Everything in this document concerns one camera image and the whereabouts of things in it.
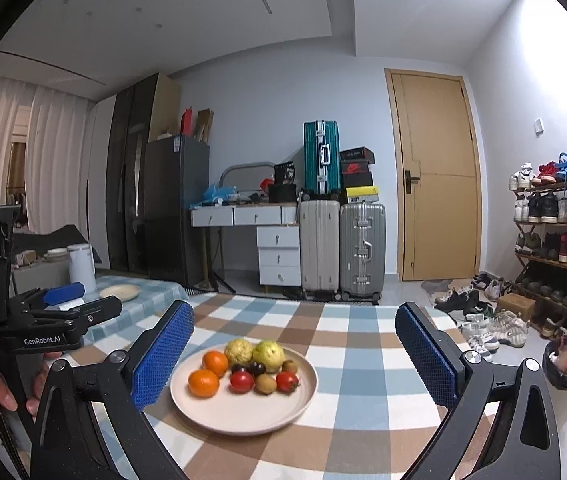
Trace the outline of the person's left hand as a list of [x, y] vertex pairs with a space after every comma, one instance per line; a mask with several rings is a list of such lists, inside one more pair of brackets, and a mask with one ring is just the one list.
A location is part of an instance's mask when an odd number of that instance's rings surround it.
[[[41, 397], [44, 391], [45, 382], [49, 372], [49, 364], [62, 356], [61, 352], [47, 352], [43, 354], [41, 359], [41, 368], [33, 378], [32, 396], [26, 401], [26, 409], [30, 415], [35, 418], [38, 407], [40, 406]], [[14, 395], [6, 385], [5, 379], [0, 374], [0, 405], [8, 412], [15, 412], [18, 408], [18, 402]]]

